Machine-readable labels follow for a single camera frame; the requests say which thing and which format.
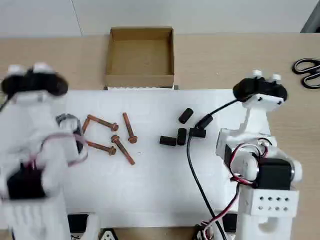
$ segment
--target screw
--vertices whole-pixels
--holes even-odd
[[[98,117],[96,117],[96,116],[92,116],[92,115],[90,115],[90,114],[88,115],[88,118],[89,118],[90,120],[95,121],[95,122],[97,122],[97,123],[99,123],[99,124],[102,124],[102,125],[104,125],[104,126],[106,126],[106,127],[108,127],[108,128],[111,128],[111,131],[112,131],[112,132],[117,131],[118,128],[119,128],[118,124],[116,124],[116,123],[107,122],[107,121],[105,121],[105,120],[102,120],[102,119],[100,119],[100,118],[98,118]]]
[[[97,144],[97,143],[94,143],[94,142],[91,142],[91,141],[86,141],[86,143],[90,146],[90,147],[93,147],[95,149],[100,149],[102,151],[105,151],[105,152],[108,152],[109,155],[115,155],[116,154],[116,151],[117,149],[115,149],[114,146],[112,147],[107,147],[107,146],[103,146],[103,145],[100,145],[100,144]]]
[[[126,129],[128,130],[128,133],[129,133],[129,138],[128,138],[128,141],[129,143],[131,144],[135,144],[138,140],[138,137],[134,135],[134,131],[132,131],[132,127],[131,127],[131,124],[130,124],[130,121],[129,121],[129,117],[128,117],[128,114],[126,112],[122,113],[123,115],[123,119],[124,119],[124,122],[125,122],[125,125],[126,125]]]
[[[116,144],[118,146],[118,148],[120,149],[120,151],[125,155],[126,159],[129,161],[129,163],[131,165],[135,165],[135,161],[132,159],[132,157],[129,155],[129,153],[127,152],[127,150],[125,149],[125,147],[122,145],[122,143],[119,140],[119,136],[117,135],[113,135],[111,137],[111,142]]]
[[[89,122],[90,122],[90,119],[87,117],[86,120],[84,121],[83,125],[82,125],[82,132],[83,133],[85,133],[85,131],[87,130]]]

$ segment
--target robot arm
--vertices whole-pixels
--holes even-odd
[[[56,119],[53,114],[55,99],[67,92],[68,84],[51,67],[38,63],[28,71],[11,66],[1,87],[7,104],[0,117],[10,115],[16,124],[5,125],[18,132],[11,150],[2,150],[0,157],[1,207],[9,229],[16,240],[70,240],[64,176],[68,166],[88,153],[84,140],[79,147],[81,136],[75,135],[72,124],[66,124],[69,116]],[[90,214],[81,239],[95,240],[99,227],[98,216]]]
[[[236,240],[291,237],[299,201],[299,191],[292,184],[302,180],[302,166],[277,147],[274,136],[261,133],[257,119],[287,100],[280,79],[273,75],[265,80],[255,71],[254,78],[238,83],[233,93],[247,108],[245,121],[238,130],[219,133],[216,153],[237,178],[249,183],[240,185]]]

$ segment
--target open cardboard box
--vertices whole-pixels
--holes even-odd
[[[172,88],[173,38],[172,27],[112,27],[106,86]]]

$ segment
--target scissor handle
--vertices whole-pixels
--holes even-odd
[[[303,69],[298,69],[298,65],[302,64],[302,63],[312,63],[312,64],[314,64],[314,66],[306,67]],[[319,69],[320,69],[320,60],[315,59],[315,58],[302,58],[302,59],[296,61],[292,65],[292,71],[298,75],[306,74],[306,73],[314,73]]]
[[[309,76],[306,76],[306,77],[302,78],[301,79],[301,84],[307,89],[320,89],[320,84],[310,85],[310,84],[307,83],[307,81],[309,81],[311,79],[315,79],[317,77],[320,77],[320,71],[319,72],[315,72],[314,74],[311,74]]]

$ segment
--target wooden table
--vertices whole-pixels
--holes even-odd
[[[294,240],[317,240],[320,235],[320,92],[303,88],[291,65],[300,58],[320,58],[319,45],[319,34],[298,33],[176,35],[174,40],[175,84],[180,89],[230,89],[252,69],[282,75],[288,101],[268,119],[278,146],[303,166]],[[0,73],[9,64],[43,61],[64,75],[72,89],[102,89],[107,46],[106,36],[0,39]],[[130,228],[117,234],[120,240],[187,240],[192,229]]]

